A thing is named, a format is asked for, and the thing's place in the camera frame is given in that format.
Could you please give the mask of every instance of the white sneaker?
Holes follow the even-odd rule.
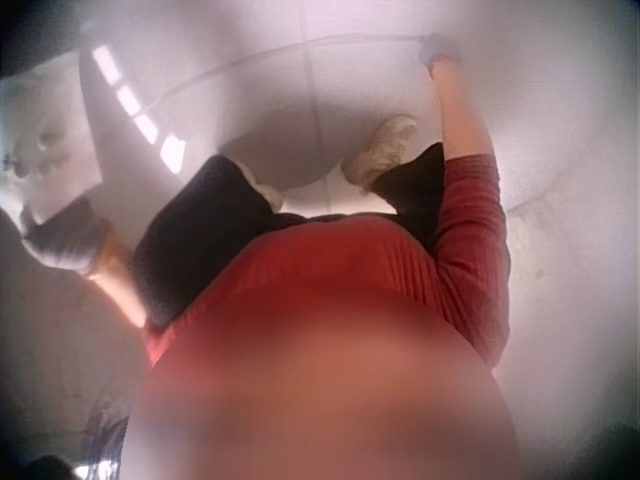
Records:
[[[244,163],[240,163],[235,160],[233,160],[233,163],[238,166],[238,168],[244,175],[244,178],[247,180],[247,182],[249,182],[253,189],[260,195],[262,195],[267,202],[269,202],[273,213],[278,213],[282,209],[282,205],[284,204],[284,194],[269,185],[258,183],[256,181],[256,178],[253,176],[253,172],[251,172],[251,170],[249,170],[249,167],[247,167]]]
[[[376,132],[366,152],[342,163],[342,173],[347,181],[362,187],[365,192],[371,191],[376,178],[402,163],[416,129],[417,122],[409,115],[387,120]]]

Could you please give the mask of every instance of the black pants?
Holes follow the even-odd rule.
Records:
[[[443,189],[444,155],[437,143],[376,179],[373,192],[398,212],[376,215],[397,223],[431,250]],[[133,277],[149,321],[162,328],[179,316],[256,237],[343,217],[274,214],[233,162],[210,158],[156,216],[134,252]]]

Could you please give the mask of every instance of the fluorescent light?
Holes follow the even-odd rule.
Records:
[[[98,68],[100,68],[104,79],[109,85],[114,85],[122,78],[122,74],[120,70],[118,70],[108,47],[102,46],[96,48],[93,51],[93,59],[98,64]]]
[[[186,142],[179,140],[175,135],[169,135],[162,144],[160,157],[171,173],[179,173],[182,169],[185,144]]]
[[[140,102],[138,102],[138,99],[127,85],[120,88],[116,92],[116,96],[118,97],[122,108],[124,108],[125,112],[130,116],[133,116],[140,111]]]
[[[158,138],[158,127],[151,121],[149,117],[146,115],[140,115],[134,120],[134,123],[140,130],[140,132],[144,135],[144,138],[147,139],[151,145],[156,143]]]
[[[80,465],[74,468],[73,473],[76,474],[76,477],[86,480],[89,476],[89,465]]]

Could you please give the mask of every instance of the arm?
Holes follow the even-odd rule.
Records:
[[[467,102],[461,65],[430,65],[440,103],[445,189],[435,261],[445,317],[492,367],[508,336],[508,252],[491,139]]]
[[[110,229],[93,269],[84,278],[102,290],[132,325],[143,328],[147,312],[136,292],[130,265],[131,253]]]
[[[130,323],[143,327],[146,312],[129,270],[130,254],[111,224],[85,198],[42,225],[27,207],[20,215],[22,243],[41,264],[79,273],[102,290]]]

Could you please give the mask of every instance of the gray glove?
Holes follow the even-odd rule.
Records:
[[[433,68],[433,63],[439,58],[449,58],[457,62],[462,60],[456,43],[439,33],[424,37],[421,44],[420,62],[429,69],[429,72]]]
[[[86,198],[76,200],[42,225],[37,225],[29,207],[20,215],[22,243],[47,267],[91,271],[109,233],[109,222],[96,215]]]

